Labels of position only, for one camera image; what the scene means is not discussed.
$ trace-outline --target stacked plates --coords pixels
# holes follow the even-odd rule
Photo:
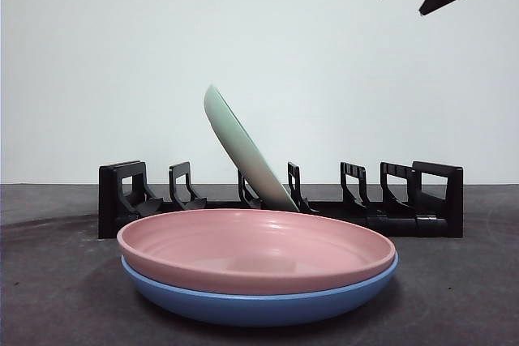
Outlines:
[[[147,299],[230,326],[331,318],[376,295],[398,257],[389,239],[340,220],[287,211],[193,210],[118,233],[122,265]]]

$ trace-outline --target dish rack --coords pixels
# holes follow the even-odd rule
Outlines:
[[[303,198],[301,169],[288,163],[290,197],[306,214],[348,221],[393,237],[463,237],[463,168],[415,161],[411,166],[380,163],[382,201],[367,195],[366,169],[341,162],[340,201],[315,201]],[[422,175],[447,178],[444,198],[422,190]],[[406,181],[408,200],[400,200],[388,186],[388,176]],[[122,180],[131,177],[131,191],[125,192]],[[185,177],[188,200],[182,200],[177,181]],[[356,179],[359,199],[350,191],[347,178]],[[247,188],[246,178],[238,171],[239,201],[209,202],[191,184],[189,162],[169,167],[171,201],[158,198],[149,188],[146,164],[140,160],[103,165],[99,168],[99,238],[115,238],[118,230],[139,218],[163,212],[203,208],[268,209],[267,204]]]

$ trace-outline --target pink plate rim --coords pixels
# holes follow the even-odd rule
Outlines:
[[[393,261],[393,259],[395,257],[396,249],[395,249],[395,245],[392,243],[391,240],[387,239],[384,235],[382,235],[380,233],[377,233],[376,231],[373,231],[371,229],[367,229],[367,228],[365,228],[363,226],[360,226],[358,224],[353,224],[353,223],[350,223],[350,222],[346,222],[344,220],[337,220],[337,219],[327,218],[325,216],[302,214],[302,213],[290,212],[290,211],[274,211],[274,210],[271,211],[271,210],[256,210],[256,209],[241,209],[241,208],[217,208],[217,210],[218,211],[231,211],[231,212],[244,211],[244,212],[247,212],[247,213],[258,212],[258,213],[263,213],[263,214],[264,213],[268,213],[268,214],[272,214],[272,213],[291,214],[291,215],[297,215],[298,217],[301,217],[301,218],[308,218],[308,219],[315,219],[315,220],[325,220],[327,223],[347,224],[352,229],[361,229],[361,230],[364,230],[364,231],[366,231],[366,232],[368,232],[370,234],[374,234],[374,235],[378,236],[380,239],[382,239],[383,241],[385,241],[389,245],[389,253],[385,257],[383,257],[382,259],[380,259],[378,261],[370,262],[366,266],[355,268],[354,273],[360,273],[360,272],[364,272],[364,271],[369,271],[369,270],[371,270],[373,268],[377,268],[377,267],[383,266],[385,263],[387,263],[388,266],[389,266],[391,264],[391,261]],[[164,217],[169,217],[169,216],[176,216],[176,215],[180,215],[180,214],[207,213],[208,211],[215,211],[215,210],[213,210],[213,209],[201,209],[201,210],[186,210],[186,211],[165,212],[165,213],[162,213],[162,214],[157,214],[157,215],[153,215],[153,216],[147,216],[147,217],[142,218],[142,219],[134,220],[133,222],[130,222],[129,224],[125,225],[124,227],[122,227],[119,230],[119,232],[117,234],[118,243],[124,250],[127,250],[128,252],[130,252],[131,254],[133,254],[135,256],[147,259],[150,262],[159,263],[159,264],[165,265],[167,267],[174,267],[174,268],[177,268],[177,269],[183,269],[183,270],[186,270],[186,271],[192,271],[192,272],[199,273],[199,274],[220,275],[220,276],[224,275],[224,273],[221,272],[221,271],[211,271],[211,270],[204,270],[204,269],[201,269],[199,267],[190,267],[190,266],[186,266],[184,264],[179,264],[179,263],[174,263],[174,262],[166,261],[166,260],[164,260],[162,258],[158,258],[158,257],[154,257],[154,256],[151,256],[151,255],[145,254],[142,251],[134,249],[132,246],[130,246],[128,243],[126,243],[126,241],[124,241],[124,238],[122,237],[123,234],[128,229],[133,229],[136,225],[141,224],[141,223],[147,223],[147,220],[151,220],[151,219],[155,219],[155,218],[164,218]],[[343,271],[323,272],[319,276],[316,276],[316,278],[325,277],[325,276],[340,275],[340,274],[343,274],[343,273],[344,273]],[[262,278],[262,279],[264,279],[265,277],[268,277],[268,278],[271,278],[271,279],[276,279],[276,278],[284,279],[284,278],[286,278],[286,275],[281,275],[281,274],[278,274],[278,273],[271,273],[271,272],[264,272],[264,271],[262,271],[262,272],[259,272],[259,271],[248,271],[247,273],[243,273],[242,271],[225,271],[225,276],[241,276],[241,277],[246,276],[247,278]],[[308,276],[291,276],[291,277],[297,279],[297,278],[307,278]]]

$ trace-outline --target pink plate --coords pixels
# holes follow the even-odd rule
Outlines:
[[[246,295],[343,287],[381,273],[395,255],[389,239],[364,227],[284,211],[171,212],[127,224],[117,239],[150,279]]]

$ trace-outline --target pale green plate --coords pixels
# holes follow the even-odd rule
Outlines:
[[[254,192],[272,210],[299,212],[216,87],[205,92],[204,108],[221,145]]]

